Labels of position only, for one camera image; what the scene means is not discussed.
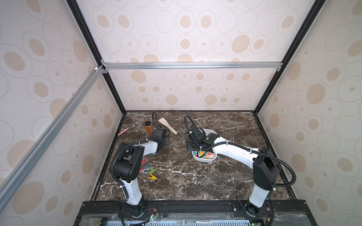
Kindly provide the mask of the white plastic storage box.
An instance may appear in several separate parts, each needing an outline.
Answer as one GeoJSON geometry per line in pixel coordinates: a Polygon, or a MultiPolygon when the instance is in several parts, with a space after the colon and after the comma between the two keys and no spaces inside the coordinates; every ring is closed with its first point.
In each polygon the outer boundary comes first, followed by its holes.
{"type": "MultiPolygon", "coordinates": [[[[204,129],[206,135],[213,133],[213,134],[217,134],[216,131],[214,130],[210,130],[210,129],[204,129]]],[[[217,154],[216,153],[211,153],[211,152],[203,152],[205,155],[201,158],[197,157],[197,151],[192,151],[192,156],[194,158],[195,161],[199,161],[199,162],[203,162],[203,163],[211,163],[212,161],[214,161],[217,158],[217,154]]]]}

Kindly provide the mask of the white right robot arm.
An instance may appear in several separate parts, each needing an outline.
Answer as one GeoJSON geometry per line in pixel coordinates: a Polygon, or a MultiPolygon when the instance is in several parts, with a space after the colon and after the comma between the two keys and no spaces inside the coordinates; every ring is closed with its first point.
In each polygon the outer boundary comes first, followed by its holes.
{"type": "Polygon", "coordinates": [[[243,206],[248,215],[255,217],[262,209],[266,200],[277,187],[288,187],[296,182],[297,176],[294,170],[283,160],[275,157],[271,149],[245,147],[231,142],[215,131],[202,129],[199,126],[187,127],[187,150],[192,153],[194,160],[211,163],[218,155],[225,155],[253,170],[254,186],[248,201],[243,206]],[[282,166],[288,169],[292,175],[291,181],[278,184],[277,178],[282,166]]]}

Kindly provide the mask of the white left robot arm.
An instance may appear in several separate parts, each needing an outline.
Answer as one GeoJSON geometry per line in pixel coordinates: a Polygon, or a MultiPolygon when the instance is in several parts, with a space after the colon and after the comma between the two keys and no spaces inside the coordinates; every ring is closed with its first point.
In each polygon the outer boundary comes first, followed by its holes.
{"type": "Polygon", "coordinates": [[[109,165],[109,172],[125,195],[125,207],[132,215],[143,214],[144,198],[137,177],[144,156],[154,154],[169,145],[170,131],[158,126],[151,138],[133,143],[122,143],[109,165]]]}

